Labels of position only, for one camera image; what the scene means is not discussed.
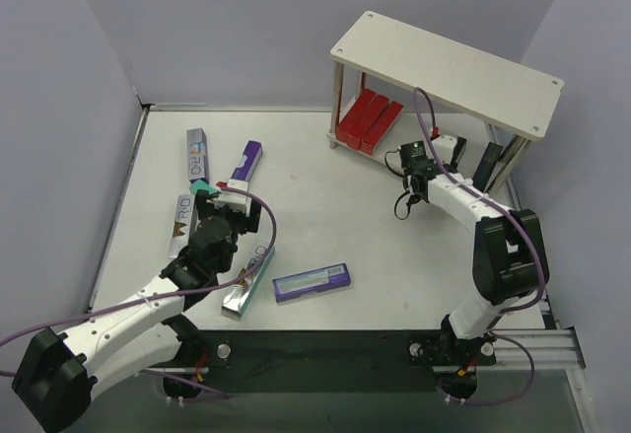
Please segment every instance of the gray floor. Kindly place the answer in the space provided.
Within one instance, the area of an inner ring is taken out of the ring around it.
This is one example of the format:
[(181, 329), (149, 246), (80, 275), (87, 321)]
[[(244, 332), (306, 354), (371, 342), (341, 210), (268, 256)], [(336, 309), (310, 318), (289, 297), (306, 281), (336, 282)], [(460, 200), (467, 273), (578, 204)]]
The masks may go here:
[[(526, 373), (485, 373), (477, 398), (518, 390)], [(538, 372), (529, 395), (491, 408), (446, 406), (438, 394), (246, 395), (227, 401), (166, 406), (156, 381), (140, 376), (106, 392), (68, 431), (189, 432), (533, 432), (582, 431), (567, 378)]]

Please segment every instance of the screw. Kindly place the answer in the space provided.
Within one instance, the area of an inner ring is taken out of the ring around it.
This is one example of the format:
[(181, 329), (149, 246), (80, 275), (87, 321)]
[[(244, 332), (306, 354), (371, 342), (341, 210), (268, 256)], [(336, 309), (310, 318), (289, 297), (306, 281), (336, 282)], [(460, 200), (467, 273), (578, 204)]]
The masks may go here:
[(220, 359), (228, 359), (232, 349), (228, 344), (220, 344), (217, 346), (217, 357)]
[(480, 348), (480, 353), (482, 353), (483, 356), (490, 357), (493, 355), (493, 352), (495, 352), (495, 350), (493, 349), (493, 344), (491, 344), (490, 342), (485, 342), (484, 344), (482, 344), (482, 347)]
[(421, 349), (421, 345), (418, 342), (410, 344), (410, 354), (412, 357), (418, 357), (423, 354), (423, 349)]

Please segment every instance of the wall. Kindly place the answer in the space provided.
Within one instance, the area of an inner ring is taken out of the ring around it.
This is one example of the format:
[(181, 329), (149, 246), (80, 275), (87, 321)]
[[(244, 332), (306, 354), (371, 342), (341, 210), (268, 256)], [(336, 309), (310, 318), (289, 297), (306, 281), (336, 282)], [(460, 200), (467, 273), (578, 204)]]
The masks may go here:
[[(4, 337), (84, 308), (141, 109), (85, 0), (0, 0), (0, 31)], [(0, 431), (35, 431), (6, 379)]]
[(365, 10), (519, 61), (552, 1), (88, 3), (144, 103), (243, 108), (330, 106), (328, 53)]
[(631, 0), (556, 0), (524, 64), (565, 91), (516, 184), (541, 217), (550, 296), (574, 325), (603, 431), (628, 431), (631, 398)]

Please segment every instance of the white shelf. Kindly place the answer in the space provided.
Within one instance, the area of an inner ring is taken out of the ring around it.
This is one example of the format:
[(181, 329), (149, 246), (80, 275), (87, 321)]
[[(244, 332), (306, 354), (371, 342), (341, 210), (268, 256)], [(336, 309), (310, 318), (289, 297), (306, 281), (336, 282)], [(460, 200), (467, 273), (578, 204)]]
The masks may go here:
[(563, 81), (518, 63), (366, 12), (331, 58), (528, 140), (545, 136)]
[[(472, 237), (453, 218), (428, 205), (415, 206), (407, 221), (396, 220), (392, 206), (403, 190), (400, 180), (369, 159), (342, 148), (330, 150), (322, 135), (329, 118), (326, 112), (150, 112), (106, 256), (96, 308), (120, 302), (169, 262), (175, 202), (188, 190), (185, 131), (203, 127), (213, 180), (232, 172), (248, 139), (262, 142), (263, 157), (250, 189), (272, 207), (279, 232), (276, 256), (244, 319), (221, 317), (225, 292), (215, 292), (186, 312), (198, 327), (438, 328), (473, 286)], [(466, 117), (451, 122), (483, 127)], [(418, 123), (403, 115), (380, 152), (420, 133)], [(469, 143), (460, 165), (470, 175), (484, 147)], [(220, 279), (234, 278), (253, 242), (269, 235), (263, 214), (259, 234), (239, 239), (233, 270)], [(348, 263), (350, 287), (276, 304), (272, 278), (341, 261)], [(535, 307), (505, 317), (500, 326), (541, 328), (543, 321)]]

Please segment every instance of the red box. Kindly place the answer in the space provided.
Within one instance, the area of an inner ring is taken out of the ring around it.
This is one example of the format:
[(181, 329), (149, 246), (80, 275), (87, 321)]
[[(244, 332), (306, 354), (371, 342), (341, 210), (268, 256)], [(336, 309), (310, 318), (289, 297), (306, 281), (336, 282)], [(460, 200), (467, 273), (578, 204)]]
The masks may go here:
[(373, 98), (377, 95), (373, 90), (365, 89), (355, 104), (346, 112), (346, 115), (335, 129), (335, 138), (340, 142), (348, 140), (348, 132), (358, 120), (362, 118)]
[(364, 113), (364, 116), (355, 123), (355, 125), (348, 132), (348, 140), (346, 144), (355, 150), (359, 150), (362, 138), (370, 130), (379, 116), (382, 115), (384, 109), (386, 109), (389, 99), (384, 95), (376, 95), (375, 98), (368, 105), (368, 109)]
[(365, 154), (373, 155), (375, 147), (377, 147), (390, 130), (402, 110), (403, 105), (401, 103), (395, 101), (390, 103), (390, 106), (387, 107), (382, 116), (375, 122), (375, 125), (371, 127), (371, 130), (369, 130), (362, 139), (360, 150)]

